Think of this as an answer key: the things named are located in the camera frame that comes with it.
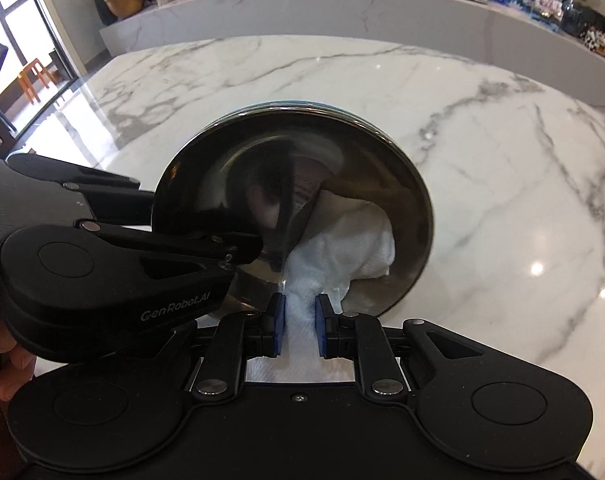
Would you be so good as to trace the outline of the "person left hand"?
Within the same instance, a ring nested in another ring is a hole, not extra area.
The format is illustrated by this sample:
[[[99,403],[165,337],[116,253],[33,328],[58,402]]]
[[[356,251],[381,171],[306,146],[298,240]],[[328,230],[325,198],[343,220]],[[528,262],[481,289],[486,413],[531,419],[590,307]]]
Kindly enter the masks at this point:
[[[14,339],[0,319],[0,401],[8,402],[33,378],[36,359]]]

